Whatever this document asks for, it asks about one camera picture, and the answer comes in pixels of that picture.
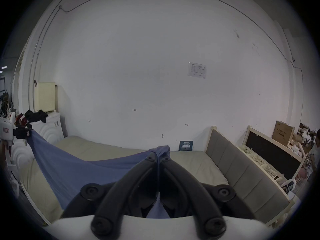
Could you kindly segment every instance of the paper notice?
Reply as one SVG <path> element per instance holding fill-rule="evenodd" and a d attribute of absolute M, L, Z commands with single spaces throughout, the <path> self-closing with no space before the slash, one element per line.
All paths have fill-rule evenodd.
<path fill-rule="evenodd" d="M 202 65 L 202 64 L 189 62 L 188 75 L 190 77 L 206 78 L 206 76 L 207 76 L 207 67 L 205 65 Z"/>

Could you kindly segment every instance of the gray upholstered headboard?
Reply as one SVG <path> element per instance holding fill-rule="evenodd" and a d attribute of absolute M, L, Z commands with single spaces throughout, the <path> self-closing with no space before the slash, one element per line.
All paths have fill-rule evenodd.
<path fill-rule="evenodd" d="M 280 186 L 217 130 L 211 132 L 206 154 L 258 220 L 270 224 L 292 205 Z"/>

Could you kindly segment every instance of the poster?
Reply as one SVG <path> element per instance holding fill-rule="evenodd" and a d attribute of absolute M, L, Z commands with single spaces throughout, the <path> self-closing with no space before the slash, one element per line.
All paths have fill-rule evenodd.
<path fill-rule="evenodd" d="M 179 144 L 179 151 L 191 151 L 193 141 L 181 141 Z"/>
<path fill-rule="evenodd" d="M 189 72 L 188 76 L 197 78 L 207 77 L 207 67 L 202 64 L 189 62 Z"/>

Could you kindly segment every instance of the blue sign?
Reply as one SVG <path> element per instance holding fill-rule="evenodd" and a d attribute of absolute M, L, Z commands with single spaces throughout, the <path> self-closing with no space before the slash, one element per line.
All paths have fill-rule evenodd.
<path fill-rule="evenodd" d="M 193 141 L 181 141 L 179 144 L 179 151 L 191 151 Z"/>

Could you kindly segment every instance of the cardboard box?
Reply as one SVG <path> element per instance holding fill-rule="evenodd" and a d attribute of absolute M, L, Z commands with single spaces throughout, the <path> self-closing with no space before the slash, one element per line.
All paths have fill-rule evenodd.
<path fill-rule="evenodd" d="M 294 135 L 294 127 L 284 122 L 277 121 L 275 123 L 272 138 L 284 146 L 288 146 Z"/>
<path fill-rule="evenodd" d="M 292 138 L 294 141 L 300 142 L 302 144 L 302 139 L 303 139 L 302 136 L 294 133 Z"/>

